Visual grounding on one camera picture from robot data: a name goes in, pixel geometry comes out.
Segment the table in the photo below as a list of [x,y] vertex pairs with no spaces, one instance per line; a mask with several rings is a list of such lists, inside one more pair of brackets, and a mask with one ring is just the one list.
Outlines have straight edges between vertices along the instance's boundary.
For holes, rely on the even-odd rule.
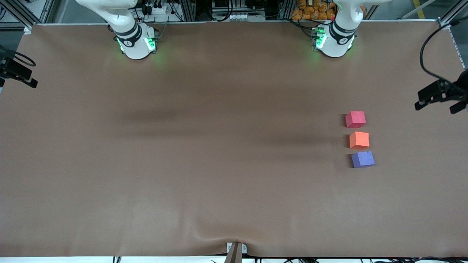
[[[414,110],[436,22],[364,22],[342,58],[286,22],[168,25],[132,61],[105,26],[35,26],[37,89],[0,98],[0,256],[466,256],[468,122]],[[462,67],[443,30],[427,67]],[[351,168],[363,110],[376,166]]]

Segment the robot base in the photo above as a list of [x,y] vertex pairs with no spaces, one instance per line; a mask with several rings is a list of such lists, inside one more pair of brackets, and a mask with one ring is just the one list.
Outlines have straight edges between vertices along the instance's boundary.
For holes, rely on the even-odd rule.
[[158,45],[158,31],[145,23],[138,23],[141,26],[142,34],[133,47],[127,47],[120,43],[120,50],[131,59],[146,58],[151,53],[156,53]]
[[322,51],[329,57],[338,58],[346,54],[351,48],[354,37],[346,44],[338,44],[336,40],[331,37],[330,25],[320,25],[318,28],[323,30],[317,33],[318,38],[314,40],[314,47],[316,50]]

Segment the white device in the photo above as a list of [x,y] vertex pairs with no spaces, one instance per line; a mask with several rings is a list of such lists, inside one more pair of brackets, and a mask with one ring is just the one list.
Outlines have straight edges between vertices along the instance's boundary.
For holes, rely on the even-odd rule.
[[131,59],[142,59],[156,50],[157,38],[154,28],[145,23],[137,23],[129,8],[137,4],[137,0],[76,0],[78,4],[87,7],[100,15],[109,23],[120,49]]
[[361,23],[364,12],[362,5],[378,5],[391,0],[333,0],[338,6],[335,19],[326,25],[320,25],[315,41],[315,48],[333,58],[346,54],[352,46],[354,33]]

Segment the pile of potatoes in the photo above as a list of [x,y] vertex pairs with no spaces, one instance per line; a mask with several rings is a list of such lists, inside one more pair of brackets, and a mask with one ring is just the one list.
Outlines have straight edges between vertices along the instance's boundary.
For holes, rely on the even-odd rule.
[[307,0],[297,0],[298,9],[292,12],[293,20],[332,19],[336,14],[336,4],[328,3],[322,0],[314,0],[314,5],[307,4]]

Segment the pink cube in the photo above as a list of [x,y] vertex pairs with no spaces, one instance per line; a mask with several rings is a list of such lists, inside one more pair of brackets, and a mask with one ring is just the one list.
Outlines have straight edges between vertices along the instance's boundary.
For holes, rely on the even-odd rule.
[[346,127],[361,128],[366,124],[366,117],[363,111],[351,111],[346,115]]

